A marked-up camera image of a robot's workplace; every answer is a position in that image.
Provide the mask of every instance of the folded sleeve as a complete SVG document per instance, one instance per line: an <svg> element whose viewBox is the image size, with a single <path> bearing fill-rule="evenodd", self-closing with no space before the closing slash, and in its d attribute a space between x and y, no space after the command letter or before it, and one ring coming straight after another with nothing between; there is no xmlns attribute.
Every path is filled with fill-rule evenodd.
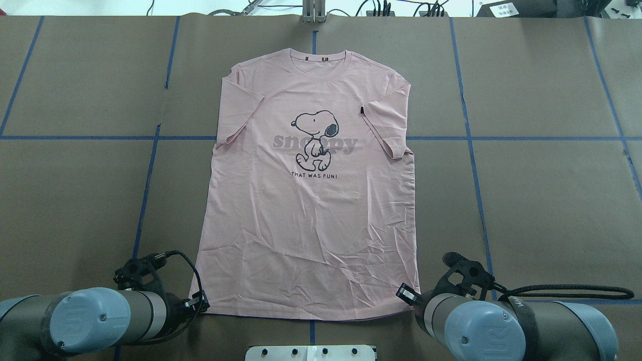
<svg viewBox="0 0 642 361"><path fill-rule="evenodd" d="M215 147L233 142L263 101L262 94L251 91L247 86L247 80L238 66L234 66L230 75L223 78Z"/></svg>
<svg viewBox="0 0 642 361"><path fill-rule="evenodd" d="M395 72L389 78L386 94L361 108L362 116L392 159L399 159L406 152L409 93L410 83Z"/></svg>

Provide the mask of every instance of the cartoon dog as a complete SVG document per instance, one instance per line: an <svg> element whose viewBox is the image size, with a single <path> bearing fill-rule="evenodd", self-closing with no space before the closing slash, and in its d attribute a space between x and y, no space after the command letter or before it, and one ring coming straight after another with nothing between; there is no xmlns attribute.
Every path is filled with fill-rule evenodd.
<svg viewBox="0 0 642 361"><path fill-rule="evenodd" d="M291 125L311 137L303 148L305 154L297 154L297 164L308 172L326 170L330 166L332 155L324 148L321 137L332 138L339 134L339 123L334 114L328 110L299 114Z"/></svg>

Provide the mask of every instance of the wrinkled fabric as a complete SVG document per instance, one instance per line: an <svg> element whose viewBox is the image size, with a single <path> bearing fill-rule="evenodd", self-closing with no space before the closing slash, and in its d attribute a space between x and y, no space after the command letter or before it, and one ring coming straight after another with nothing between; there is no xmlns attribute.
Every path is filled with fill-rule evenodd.
<svg viewBox="0 0 642 361"><path fill-rule="evenodd" d="M208 313L342 321L419 289L410 84L351 51L232 68L196 267ZM198 290L192 282L191 293Z"/></svg>

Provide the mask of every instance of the white label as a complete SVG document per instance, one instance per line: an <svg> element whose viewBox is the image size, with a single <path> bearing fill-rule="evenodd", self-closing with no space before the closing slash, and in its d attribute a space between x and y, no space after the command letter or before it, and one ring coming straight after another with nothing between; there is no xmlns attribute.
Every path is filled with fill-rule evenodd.
<svg viewBox="0 0 642 361"><path fill-rule="evenodd" d="M495 17L509 17L513 15L518 15L519 12L513 3L506 3L501 5L491 6L490 10Z"/></svg>

